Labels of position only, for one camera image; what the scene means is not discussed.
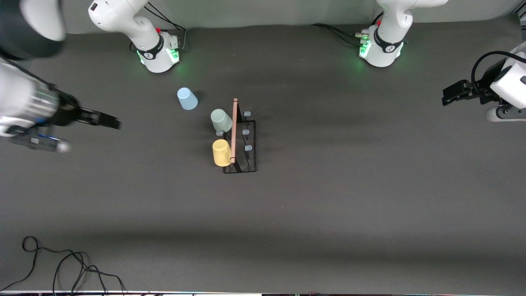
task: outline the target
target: white wall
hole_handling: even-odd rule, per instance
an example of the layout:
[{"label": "white wall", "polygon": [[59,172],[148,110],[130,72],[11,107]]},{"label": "white wall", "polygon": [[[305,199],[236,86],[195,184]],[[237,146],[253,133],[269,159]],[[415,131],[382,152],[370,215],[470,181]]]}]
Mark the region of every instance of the white wall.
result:
[{"label": "white wall", "polygon": [[[63,0],[69,33],[95,33],[87,9],[92,0]],[[173,22],[193,27],[252,25],[364,24],[377,10],[375,0],[151,0]],[[436,8],[414,9],[416,22],[458,22],[509,14],[521,0],[450,0]],[[143,9],[155,26],[172,28]]]}]

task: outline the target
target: table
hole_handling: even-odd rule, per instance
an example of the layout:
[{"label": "table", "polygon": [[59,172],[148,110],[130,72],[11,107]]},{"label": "table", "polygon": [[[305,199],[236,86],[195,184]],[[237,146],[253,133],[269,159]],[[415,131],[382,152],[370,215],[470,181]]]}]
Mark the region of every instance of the table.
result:
[{"label": "table", "polygon": [[[480,55],[520,43],[518,18],[407,38],[374,68],[324,28],[193,29],[181,64],[152,74],[122,34],[68,36],[31,70],[123,128],[58,128],[64,155],[2,141],[0,282],[29,270],[20,243],[35,235],[131,290],[523,294],[526,125],[440,100]],[[233,97],[258,121],[254,174],[214,166],[210,112]],[[13,289],[51,288],[60,257],[38,260]]]}]

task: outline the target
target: black cable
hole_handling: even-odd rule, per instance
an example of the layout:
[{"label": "black cable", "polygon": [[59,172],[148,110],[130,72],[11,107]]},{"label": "black cable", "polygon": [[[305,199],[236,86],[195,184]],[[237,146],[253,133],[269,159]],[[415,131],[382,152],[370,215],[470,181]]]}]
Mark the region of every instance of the black cable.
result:
[{"label": "black cable", "polygon": [[[29,239],[32,239],[34,242],[35,242],[35,249],[33,250],[29,250],[28,248],[26,248],[26,242],[27,240]],[[63,253],[63,252],[69,252],[68,255],[66,255],[64,258],[62,258],[62,260],[60,261],[60,263],[58,264],[57,266],[57,269],[55,270],[55,275],[53,277],[53,295],[56,296],[55,294],[55,283],[56,283],[56,280],[57,280],[57,277],[58,277],[58,273],[60,271],[60,266],[62,265],[62,263],[68,259],[69,257],[74,257],[79,263],[80,263],[80,272],[79,272],[79,275],[77,277],[77,280],[75,281],[75,284],[73,285],[72,287],[72,293],[75,291],[75,288],[77,287],[78,283],[80,282],[80,280],[82,279],[82,277],[87,273],[87,272],[91,272],[91,273],[95,273],[98,275],[98,278],[99,278],[99,281],[100,281],[100,285],[102,286],[102,288],[104,289],[104,292],[107,292],[108,290],[106,289],[106,286],[104,285],[104,282],[102,280],[102,275],[104,276],[107,276],[107,277],[115,277],[118,281],[119,281],[119,285],[120,285],[120,289],[122,290],[123,294],[124,294],[124,291],[126,290],[126,288],[124,287],[124,284],[122,282],[122,280],[114,275],[114,274],[109,274],[109,273],[105,273],[105,272],[102,272],[102,271],[99,271],[98,267],[95,266],[95,265],[86,265],[86,263],[84,262],[84,255],[86,255],[86,257],[88,257],[88,254],[86,252],[74,252],[70,249],[66,249],[66,250],[61,250],[61,251],[55,251],[55,250],[52,250],[52,249],[48,249],[46,247],[43,247],[43,246],[39,246],[38,245],[38,241],[37,239],[34,237],[34,236],[26,236],[23,241],[22,241],[22,249],[25,251],[25,252],[28,252],[28,253],[35,253],[34,257],[33,257],[33,265],[31,266],[31,270],[29,271],[29,273],[26,275],[26,277],[24,277],[23,279],[19,280],[19,281],[16,281],[16,282],[13,282],[9,285],[7,285],[6,287],[4,287],[3,289],[1,289],[0,291],[4,291],[6,289],[8,289],[9,287],[11,287],[12,285],[14,284],[17,284],[17,283],[20,283],[20,282],[23,282],[25,281],[27,278],[29,278],[29,276],[33,273],[33,271],[35,270],[35,265],[36,265],[36,258],[38,256],[38,252],[40,250],[46,250],[48,252],[51,252],[51,253]]]},{"label": "black cable", "polygon": [[354,37],[355,34],[354,33],[349,33],[349,32],[345,32],[343,30],[340,30],[334,26],[331,26],[331,25],[327,25],[327,24],[322,24],[322,23],[316,23],[316,24],[312,24],[311,26],[316,26],[316,27],[324,27],[324,28],[327,28],[327,29],[330,29],[330,30],[333,30],[333,31],[336,31],[342,35],[345,35],[345,36],[352,36]]},{"label": "black cable", "polygon": [[340,38],[343,42],[347,43],[347,44],[350,44],[350,45],[353,45],[353,46],[361,46],[360,43],[354,43],[354,42],[351,42],[345,38],[343,38],[341,35],[339,35],[338,33],[340,34],[343,34],[343,35],[346,35],[346,36],[352,36],[354,37],[355,35],[354,34],[351,34],[351,33],[348,33],[348,32],[345,32],[345,31],[342,31],[336,27],[333,27],[331,25],[327,25],[327,24],[312,24],[311,26],[316,26],[316,27],[323,27],[323,28],[327,28],[329,31],[331,31],[333,34],[336,35],[336,37]]},{"label": "black cable", "polygon": [[130,45],[128,46],[128,49],[131,51],[131,52],[135,52],[135,50],[137,50],[137,48],[135,50],[132,49],[132,46],[133,45],[133,42],[130,42]]},{"label": "black cable", "polygon": [[510,58],[513,58],[521,63],[526,63],[526,58],[523,58],[523,57],[519,57],[518,55],[515,55],[515,54],[512,54],[512,53],[509,53],[509,52],[504,52],[504,51],[493,51],[493,52],[488,52],[486,54],[483,54],[476,62],[475,64],[473,65],[473,69],[471,70],[471,83],[473,83],[473,88],[475,89],[475,91],[477,92],[477,94],[480,94],[480,91],[479,91],[479,87],[477,86],[477,83],[475,81],[475,72],[477,71],[477,67],[479,66],[480,62],[482,62],[483,59],[485,59],[486,57],[490,56],[490,55],[494,55],[494,54],[500,54],[500,55],[505,55],[507,57],[510,57]]},{"label": "black cable", "polygon": [[374,21],[372,21],[371,25],[376,25],[376,21],[380,18],[380,16],[383,15],[383,11],[375,18]]},{"label": "black cable", "polygon": [[147,11],[149,11],[151,14],[157,16],[158,18],[162,19],[163,21],[171,24],[172,26],[174,26],[176,29],[178,30],[183,30],[183,31],[186,31],[185,28],[183,28],[182,26],[170,21],[170,19],[168,17],[166,17],[161,11],[159,11],[154,5],[152,5],[150,2],[148,2],[148,4],[153,7],[158,13],[160,13],[162,16],[156,14],[155,12],[151,11],[148,7],[144,7]]},{"label": "black cable", "polygon": [[183,28],[182,26],[179,26],[178,24],[175,24],[174,22],[170,21],[170,19],[164,15],[160,10],[158,10],[152,3],[148,2],[148,4],[153,7],[158,13],[160,13],[167,21],[169,21],[172,25],[174,25],[176,28],[179,27],[180,29],[186,31],[185,28]]}]

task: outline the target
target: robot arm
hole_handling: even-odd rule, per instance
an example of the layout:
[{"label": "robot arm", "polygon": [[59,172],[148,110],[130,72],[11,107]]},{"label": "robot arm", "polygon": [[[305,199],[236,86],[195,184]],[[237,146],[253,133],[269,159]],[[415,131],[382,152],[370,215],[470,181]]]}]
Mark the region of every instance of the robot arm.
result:
[{"label": "robot arm", "polygon": [[126,34],[146,68],[162,73],[179,62],[179,39],[157,32],[149,19],[135,16],[147,3],[148,0],[94,0],[88,14],[98,28]]},{"label": "robot arm", "polygon": [[444,5],[448,0],[377,0],[383,8],[380,25],[373,24],[362,30],[372,36],[360,51],[360,57],[376,67],[391,65],[400,55],[403,39],[413,24],[412,8],[427,8]]},{"label": "robot arm", "polygon": [[39,129],[75,121],[120,128],[117,118],[80,107],[12,60],[56,54],[66,34],[58,0],[0,1],[0,136],[33,149],[67,152],[67,141]]},{"label": "robot arm", "polygon": [[[490,55],[504,55],[505,59],[493,64],[481,80],[475,80],[480,62]],[[479,98],[480,104],[498,102],[489,108],[489,121],[526,121],[526,42],[511,52],[495,51],[482,55],[473,66],[471,82],[460,80],[443,90],[442,105],[460,100]]]}]

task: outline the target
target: connector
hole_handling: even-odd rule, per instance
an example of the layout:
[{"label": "connector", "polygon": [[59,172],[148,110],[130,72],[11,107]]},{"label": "connector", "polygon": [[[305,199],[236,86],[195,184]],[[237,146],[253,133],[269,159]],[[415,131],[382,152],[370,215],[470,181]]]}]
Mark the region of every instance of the connector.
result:
[{"label": "connector", "polygon": [[369,40],[369,33],[355,33],[355,37],[363,40]]}]

